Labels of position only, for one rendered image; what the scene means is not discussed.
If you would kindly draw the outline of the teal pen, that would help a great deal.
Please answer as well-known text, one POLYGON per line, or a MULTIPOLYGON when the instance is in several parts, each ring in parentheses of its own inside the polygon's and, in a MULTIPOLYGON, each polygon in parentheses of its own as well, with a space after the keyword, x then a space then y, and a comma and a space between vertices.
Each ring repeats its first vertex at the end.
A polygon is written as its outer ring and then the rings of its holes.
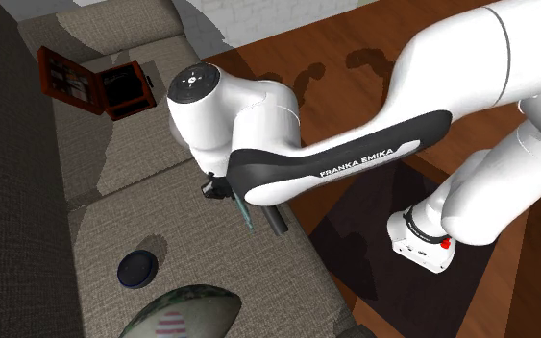
POLYGON ((235 192, 233 192, 233 195, 234 195, 234 200, 237 204, 237 207, 239 211, 241 212, 243 219, 249 229, 249 232, 253 232, 254 226, 253 226, 253 222, 252 222, 252 219, 251 219, 251 216, 246 204, 241 200, 241 198, 235 192))

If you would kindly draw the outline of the beige fabric sofa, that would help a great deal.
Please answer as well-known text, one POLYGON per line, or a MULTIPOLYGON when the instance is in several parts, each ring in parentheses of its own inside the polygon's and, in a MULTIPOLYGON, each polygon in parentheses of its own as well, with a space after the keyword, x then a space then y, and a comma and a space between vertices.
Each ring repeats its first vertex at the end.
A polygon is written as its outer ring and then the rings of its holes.
POLYGON ((105 0, 17 21, 0 4, 0 338, 118 338, 149 302, 188 284, 235 292, 226 338, 366 338, 290 208, 278 236, 249 232, 171 133, 165 96, 198 62, 205 17, 186 0, 105 0), (157 105, 113 121, 42 94, 37 49, 98 72, 137 61, 157 105), (145 250, 147 286, 117 278, 145 250))

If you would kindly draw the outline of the round dark blue speaker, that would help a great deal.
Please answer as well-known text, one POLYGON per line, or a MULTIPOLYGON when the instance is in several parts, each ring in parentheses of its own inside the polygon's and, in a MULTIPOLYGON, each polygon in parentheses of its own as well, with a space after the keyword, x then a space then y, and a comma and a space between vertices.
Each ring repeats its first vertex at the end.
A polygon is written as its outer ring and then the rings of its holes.
POLYGON ((138 289, 151 283, 158 270, 159 262, 152 253, 136 250, 120 261, 116 275, 123 287, 138 289))

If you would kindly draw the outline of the dark robot stand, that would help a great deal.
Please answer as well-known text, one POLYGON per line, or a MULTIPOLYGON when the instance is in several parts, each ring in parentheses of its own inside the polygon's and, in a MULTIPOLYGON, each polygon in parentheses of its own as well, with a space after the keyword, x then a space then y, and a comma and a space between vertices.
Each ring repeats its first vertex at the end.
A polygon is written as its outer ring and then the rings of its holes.
POLYGON ((434 274, 393 251, 388 217, 436 187, 400 161, 366 171, 310 236, 326 267, 404 338, 455 338, 493 252, 459 244, 434 274))

